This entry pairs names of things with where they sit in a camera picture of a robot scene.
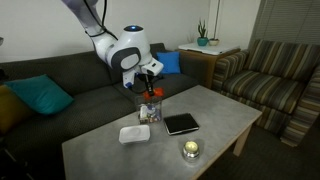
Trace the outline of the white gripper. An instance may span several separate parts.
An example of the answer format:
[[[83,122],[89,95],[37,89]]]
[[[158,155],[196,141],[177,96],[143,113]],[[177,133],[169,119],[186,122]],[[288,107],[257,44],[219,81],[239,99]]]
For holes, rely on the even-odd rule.
[[[129,88],[134,85],[134,78],[137,74],[145,76],[146,90],[149,96],[154,96],[153,84],[149,75],[157,76],[163,69],[164,65],[158,60],[152,58],[145,65],[135,65],[133,68],[123,72],[123,86]]]

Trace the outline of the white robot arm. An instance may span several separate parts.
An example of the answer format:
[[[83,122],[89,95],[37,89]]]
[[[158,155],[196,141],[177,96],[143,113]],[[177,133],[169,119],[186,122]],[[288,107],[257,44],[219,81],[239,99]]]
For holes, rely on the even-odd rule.
[[[123,86],[131,89],[137,75],[144,76],[145,97],[162,96],[162,91],[153,88],[151,77],[157,76],[164,65],[151,52],[145,31],[138,25],[124,28],[117,38],[100,19],[96,4],[98,0],[62,0],[73,12],[92,40],[94,49],[101,60],[112,69],[121,72]]]

